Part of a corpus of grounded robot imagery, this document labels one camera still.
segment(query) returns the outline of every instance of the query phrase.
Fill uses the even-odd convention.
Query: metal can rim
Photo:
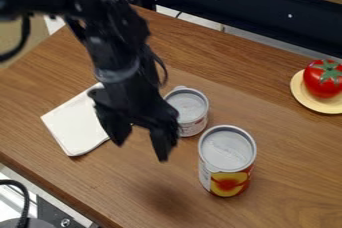
[[[229,129],[229,131],[240,132],[239,134],[243,135],[251,144],[253,153],[252,153],[250,160],[244,166],[240,168],[236,168],[236,169],[222,169],[222,168],[212,165],[204,158],[203,153],[202,153],[202,145],[204,143],[204,140],[206,139],[208,135],[211,135],[216,131],[221,131],[222,129]],[[234,173],[234,172],[245,170],[246,168],[250,167],[255,162],[255,159],[257,156],[257,145],[256,145],[254,138],[244,129],[239,128],[237,126],[233,126],[233,125],[218,125],[218,126],[208,129],[202,134],[202,136],[200,137],[198,141],[198,152],[199,152],[200,158],[203,160],[203,162],[205,162],[206,168],[208,169],[208,171],[213,172],[213,173],[217,173],[217,172]]]
[[[171,96],[177,95],[177,94],[181,94],[181,93],[193,93],[197,96],[199,96],[202,100],[204,100],[205,102],[205,111],[203,112],[203,114],[201,116],[199,116],[196,119],[187,121],[187,122],[182,122],[180,123],[181,125],[186,125],[186,124],[192,124],[194,122],[197,122],[203,118],[205,118],[208,115],[209,112],[209,99],[206,97],[206,95],[204,93],[202,93],[201,91],[194,89],[194,88],[188,88],[186,86],[178,86],[176,88],[174,88],[171,92],[169,92],[165,97],[164,100],[167,101],[168,98],[170,98]]]

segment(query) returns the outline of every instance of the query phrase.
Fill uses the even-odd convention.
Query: can label
[[[198,171],[200,182],[207,191],[220,197],[232,197],[248,188],[253,169],[254,164],[239,172],[210,172],[200,158]]]
[[[208,124],[208,115],[203,117],[201,120],[192,122],[192,123],[186,123],[186,124],[180,124],[181,126],[181,137],[190,137],[197,135],[201,133],[205,127]]]
[[[200,181],[201,181],[203,187],[206,190],[210,191],[210,187],[211,187],[211,173],[206,168],[205,162],[202,159],[200,159],[200,161],[199,161],[198,172],[199,172],[199,178],[200,178]]]

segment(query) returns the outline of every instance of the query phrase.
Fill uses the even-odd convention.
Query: plate
[[[329,99],[315,97],[307,90],[303,75],[304,70],[296,73],[291,80],[291,92],[297,101],[316,112],[342,114],[342,93]]]

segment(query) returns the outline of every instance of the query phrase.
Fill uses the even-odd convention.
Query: tin can
[[[201,91],[179,86],[166,95],[165,100],[179,112],[181,137],[194,136],[205,129],[208,124],[209,100]]]
[[[231,197],[245,191],[251,181],[257,147],[243,129],[221,125],[199,140],[199,179],[214,195]]]

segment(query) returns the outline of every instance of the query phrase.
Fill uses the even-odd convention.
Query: cable
[[[30,18],[28,16],[23,16],[22,24],[21,24],[21,39],[19,44],[12,49],[11,51],[5,53],[5,54],[0,54],[0,63],[5,62],[9,59],[11,59],[13,56],[18,54],[20,50],[23,49],[25,46],[28,37],[30,36],[31,33],[31,22]]]
[[[28,214],[29,214],[29,209],[30,209],[30,196],[29,193],[26,189],[26,187],[14,180],[0,180],[0,185],[12,185],[15,187],[18,187],[24,195],[24,207],[23,207],[23,211],[21,213],[21,217],[19,219],[19,222],[17,224],[16,228],[26,228],[28,225]]]
[[[181,14],[183,14],[183,12],[182,11],[180,11],[177,15],[176,15],[176,17],[175,18],[179,18],[179,16],[181,15]]]

